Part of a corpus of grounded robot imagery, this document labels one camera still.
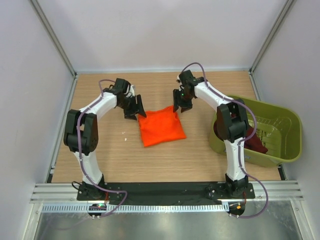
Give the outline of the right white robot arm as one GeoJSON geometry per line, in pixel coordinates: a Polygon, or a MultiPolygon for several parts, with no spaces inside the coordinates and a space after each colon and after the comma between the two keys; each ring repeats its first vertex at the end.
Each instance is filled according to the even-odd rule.
{"type": "Polygon", "coordinates": [[[196,78],[190,70],[181,72],[177,82],[179,88],[173,90],[174,112],[192,109],[192,100],[196,98],[215,110],[215,129],[225,144],[227,157],[225,190],[232,198],[240,198],[249,186],[245,173],[244,139],[250,125],[243,100],[226,96],[215,89],[205,76],[196,78]]]}

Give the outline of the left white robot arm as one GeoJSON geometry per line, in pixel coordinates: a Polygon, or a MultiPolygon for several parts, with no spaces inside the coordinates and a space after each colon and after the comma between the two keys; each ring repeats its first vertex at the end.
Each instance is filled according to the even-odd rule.
{"type": "Polygon", "coordinates": [[[142,97],[135,93],[135,87],[127,80],[100,80],[100,94],[88,105],[71,109],[67,113],[63,143],[76,156],[81,171],[82,185],[103,192],[115,193],[105,188],[104,176],[98,166],[96,148],[99,142],[98,122],[110,110],[123,109],[125,119],[136,120],[147,117],[142,97]],[[111,82],[103,88],[102,82],[111,82]]]}

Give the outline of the orange t shirt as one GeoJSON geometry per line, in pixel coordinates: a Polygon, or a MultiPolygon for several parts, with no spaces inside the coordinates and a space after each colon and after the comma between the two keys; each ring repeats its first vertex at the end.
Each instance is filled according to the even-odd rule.
{"type": "Polygon", "coordinates": [[[144,147],[186,139],[179,115],[170,105],[157,111],[146,111],[146,117],[138,115],[141,141],[144,147]]]}

